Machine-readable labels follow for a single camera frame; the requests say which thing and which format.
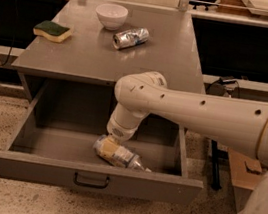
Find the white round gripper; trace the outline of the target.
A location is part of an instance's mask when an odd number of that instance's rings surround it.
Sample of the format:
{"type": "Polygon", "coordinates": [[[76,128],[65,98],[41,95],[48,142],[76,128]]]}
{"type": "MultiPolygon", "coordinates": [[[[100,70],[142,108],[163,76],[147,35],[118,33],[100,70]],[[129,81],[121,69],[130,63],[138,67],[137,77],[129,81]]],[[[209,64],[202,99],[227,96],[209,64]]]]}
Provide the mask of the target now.
{"type": "Polygon", "coordinates": [[[138,122],[135,119],[111,116],[107,123],[110,136],[107,136],[103,142],[103,155],[111,157],[120,147],[119,142],[130,140],[137,129],[138,122]]]}

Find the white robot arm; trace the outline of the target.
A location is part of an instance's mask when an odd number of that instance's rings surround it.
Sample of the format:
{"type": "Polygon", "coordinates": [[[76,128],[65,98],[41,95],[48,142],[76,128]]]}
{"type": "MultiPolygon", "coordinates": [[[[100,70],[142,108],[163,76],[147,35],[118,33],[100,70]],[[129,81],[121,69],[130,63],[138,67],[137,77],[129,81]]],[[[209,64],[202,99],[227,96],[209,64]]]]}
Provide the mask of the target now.
{"type": "MultiPolygon", "coordinates": [[[[107,130],[119,142],[156,114],[268,165],[268,103],[171,90],[153,71],[118,79],[114,93],[117,105],[107,130]]],[[[268,214],[268,172],[242,214],[268,214]]]]}

